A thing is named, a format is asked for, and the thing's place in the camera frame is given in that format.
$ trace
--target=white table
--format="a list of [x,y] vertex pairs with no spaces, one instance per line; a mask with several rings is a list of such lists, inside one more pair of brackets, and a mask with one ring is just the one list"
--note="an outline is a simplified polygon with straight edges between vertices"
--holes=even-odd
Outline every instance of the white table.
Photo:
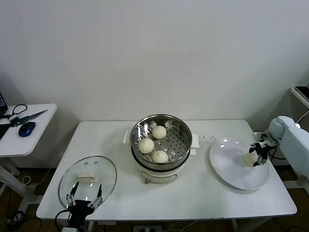
[[[9,106],[7,114],[11,114],[14,106]],[[3,184],[0,189],[0,195],[8,185],[11,189],[17,192],[23,197],[23,201],[20,204],[19,210],[26,211],[29,204],[40,203],[42,196],[34,195],[33,191],[35,188],[27,188],[22,185],[14,175],[19,175],[20,172],[15,166],[9,161],[10,157],[21,157],[29,155],[40,137],[45,131],[48,123],[52,119],[57,109],[56,104],[37,104],[28,105],[28,109],[22,112],[18,117],[22,118],[38,113],[43,110],[47,110],[45,113],[38,116],[36,119],[31,120],[36,123],[36,126],[28,137],[20,137],[18,135],[19,127],[10,127],[4,136],[0,139],[0,180],[8,183]],[[0,124],[10,123],[8,119],[1,119]]]
[[[186,121],[191,132],[199,136],[200,148],[196,156],[189,157],[183,167],[185,172],[175,181],[148,185],[135,167],[129,145],[123,144],[125,132],[131,130],[135,123],[80,123],[45,192],[37,216],[53,219],[64,209],[58,199],[61,177],[76,161],[88,156],[110,158],[118,172],[113,193],[87,217],[88,220],[205,220],[272,217],[297,212],[269,161],[269,180],[261,189],[254,191],[230,187],[210,166],[209,148],[214,139],[232,136],[248,144],[253,142],[253,131],[246,121]],[[68,214],[61,214],[59,218],[67,219]]]

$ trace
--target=steamed bun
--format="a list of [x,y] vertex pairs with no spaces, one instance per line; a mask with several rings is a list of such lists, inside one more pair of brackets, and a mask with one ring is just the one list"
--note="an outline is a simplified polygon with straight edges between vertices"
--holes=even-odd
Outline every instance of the steamed bun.
[[255,162],[257,162],[258,159],[258,154],[256,153],[256,151],[252,152],[252,153],[247,153],[244,157],[243,157],[243,161],[245,161],[245,163],[250,166],[253,167],[253,165],[255,164]]
[[169,156],[164,151],[155,151],[152,159],[156,163],[167,163]]
[[139,143],[139,150],[143,154],[148,154],[153,151],[154,146],[155,144],[151,139],[142,139]]
[[153,128],[153,137],[156,139],[163,139],[166,136],[166,129],[162,126],[156,126]]

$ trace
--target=black cable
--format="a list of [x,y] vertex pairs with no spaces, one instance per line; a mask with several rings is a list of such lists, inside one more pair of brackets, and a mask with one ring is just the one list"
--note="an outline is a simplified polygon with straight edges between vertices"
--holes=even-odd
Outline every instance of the black cable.
[[17,231],[25,223],[25,214],[22,211],[14,212],[10,217],[8,217],[8,223],[6,228],[11,231]]
[[268,155],[271,157],[270,158],[270,161],[272,161],[273,159],[276,159],[276,160],[286,160],[286,158],[278,158],[278,157],[275,157],[275,153],[277,151],[277,147],[275,148],[274,152],[272,153],[272,155],[270,154],[270,152],[268,151]]
[[39,219],[38,217],[29,217],[29,218],[27,218],[25,221],[27,221],[27,220],[29,220],[29,219],[37,219],[37,220],[40,221],[40,227],[39,227],[39,229],[38,229],[38,232],[39,232],[39,231],[41,230],[41,228],[42,228],[42,220]]
[[272,218],[285,232],[288,232],[276,219]]
[[302,227],[300,227],[300,226],[290,226],[290,227],[286,230],[276,219],[273,218],[273,220],[274,220],[285,232],[290,232],[290,230],[293,229],[293,228],[298,228],[298,229],[300,229],[300,230],[302,230],[302,231],[304,231],[304,232],[309,232],[309,231],[307,231],[306,229],[304,229],[304,228],[302,228]]
[[58,225],[57,225],[57,218],[58,218],[58,216],[59,216],[60,214],[65,213],[65,212],[69,212],[69,210],[65,209],[65,210],[60,211],[59,213],[57,213],[57,215],[56,215],[56,217],[55,217],[55,220],[54,220],[56,229],[57,229],[59,232],[61,232],[61,229],[60,229],[60,228],[58,227]]
[[309,231],[307,231],[306,229],[301,228],[301,227],[299,227],[299,226],[290,226],[290,227],[288,228],[288,231],[287,231],[287,232],[290,232],[290,230],[291,230],[292,228],[298,228],[298,229],[301,229],[302,231],[309,232]]
[[[19,106],[24,106],[24,107],[25,107],[25,109],[24,109],[24,110],[22,110],[22,111],[20,111],[20,112],[18,112],[18,113],[15,113],[15,109],[16,109],[17,107],[19,107]],[[24,105],[24,104],[19,104],[19,105],[16,105],[16,106],[14,107],[13,111],[12,111],[12,115],[18,115],[18,114],[20,114],[20,113],[22,113],[22,112],[26,111],[27,109],[28,109],[28,107],[27,107],[26,105]]]

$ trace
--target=power outlet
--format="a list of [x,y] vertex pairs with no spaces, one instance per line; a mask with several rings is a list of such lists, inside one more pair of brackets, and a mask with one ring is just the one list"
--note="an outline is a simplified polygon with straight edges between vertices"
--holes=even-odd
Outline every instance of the power outlet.
[[133,232],[162,232],[161,226],[135,226]]

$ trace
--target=glass lid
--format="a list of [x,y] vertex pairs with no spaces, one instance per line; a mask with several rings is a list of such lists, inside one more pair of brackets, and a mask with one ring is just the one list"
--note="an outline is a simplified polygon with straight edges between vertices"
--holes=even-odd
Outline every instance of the glass lid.
[[67,208],[67,194],[79,181],[75,192],[75,200],[93,201],[102,185],[103,202],[112,193],[117,180],[114,163],[103,156],[91,156],[73,164],[64,173],[58,188],[58,196],[62,205]]

